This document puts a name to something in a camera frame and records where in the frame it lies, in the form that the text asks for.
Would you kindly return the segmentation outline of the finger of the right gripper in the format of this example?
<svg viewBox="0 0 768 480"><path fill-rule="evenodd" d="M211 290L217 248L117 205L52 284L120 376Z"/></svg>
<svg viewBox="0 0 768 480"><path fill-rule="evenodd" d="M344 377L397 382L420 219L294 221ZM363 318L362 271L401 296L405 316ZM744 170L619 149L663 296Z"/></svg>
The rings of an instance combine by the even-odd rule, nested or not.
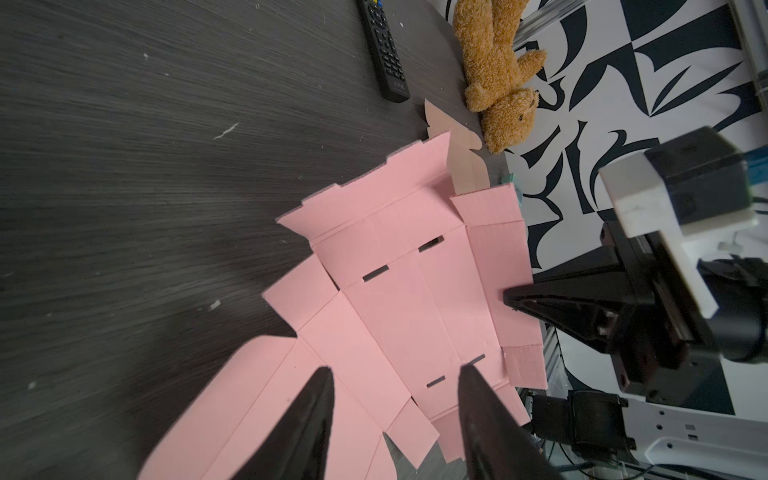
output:
<svg viewBox="0 0 768 480"><path fill-rule="evenodd" d="M504 304L600 352L617 351L623 321L636 308L636 276L623 268L555 275L508 288Z"/></svg>

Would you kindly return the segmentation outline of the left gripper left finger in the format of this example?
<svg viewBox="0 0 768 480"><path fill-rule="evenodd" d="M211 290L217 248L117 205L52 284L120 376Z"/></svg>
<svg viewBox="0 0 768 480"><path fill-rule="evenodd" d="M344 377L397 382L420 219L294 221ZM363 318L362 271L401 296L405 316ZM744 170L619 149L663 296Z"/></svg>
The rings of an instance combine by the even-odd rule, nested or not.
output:
<svg viewBox="0 0 768 480"><path fill-rule="evenodd" d="M334 411L334 380L320 367L270 432L234 474L236 479L325 477Z"/></svg>

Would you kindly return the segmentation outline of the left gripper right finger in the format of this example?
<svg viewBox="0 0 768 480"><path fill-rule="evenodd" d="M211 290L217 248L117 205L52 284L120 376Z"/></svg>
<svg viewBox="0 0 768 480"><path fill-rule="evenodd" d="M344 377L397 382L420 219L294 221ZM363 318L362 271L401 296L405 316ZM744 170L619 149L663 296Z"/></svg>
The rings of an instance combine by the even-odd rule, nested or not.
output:
<svg viewBox="0 0 768 480"><path fill-rule="evenodd" d="M560 479L472 365L460 369L458 406L470 479Z"/></svg>

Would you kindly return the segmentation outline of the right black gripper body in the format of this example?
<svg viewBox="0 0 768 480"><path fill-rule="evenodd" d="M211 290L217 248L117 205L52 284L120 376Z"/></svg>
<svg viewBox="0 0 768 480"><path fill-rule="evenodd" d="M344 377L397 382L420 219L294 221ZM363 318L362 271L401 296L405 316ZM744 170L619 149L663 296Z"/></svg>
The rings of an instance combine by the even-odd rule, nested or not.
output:
<svg viewBox="0 0 768 480"><path fill-rule="evenodd" d="M701 261L697 271L718 309L701 315L687 285L657 234L628 238L616 221L600 234L623 272L638 274L654 296L620 314L626 327L610 351L625 393L649 403L715 413L734 411L722 363L767 361L767 263L731 255Z"/></svg>

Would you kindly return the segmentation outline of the pink paper box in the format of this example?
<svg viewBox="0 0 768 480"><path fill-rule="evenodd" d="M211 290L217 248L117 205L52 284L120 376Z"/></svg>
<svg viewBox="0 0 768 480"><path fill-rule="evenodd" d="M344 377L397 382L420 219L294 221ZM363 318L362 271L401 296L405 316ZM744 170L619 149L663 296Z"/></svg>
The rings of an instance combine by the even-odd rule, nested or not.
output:
<svg viewBox="0 0 768 480"><path fill-rule="evenodd" d="M522 388L547 385L539 322L507 307L528 285L515 188L458 194L442 133L308 198L280 223L311 255L263 293L294 330L238 349L156 446L143 479L229 479L314 371L334 376L329 479L392 479L390 450L419 466L463 455L458 376L474 365L520 424Z"/></svg>

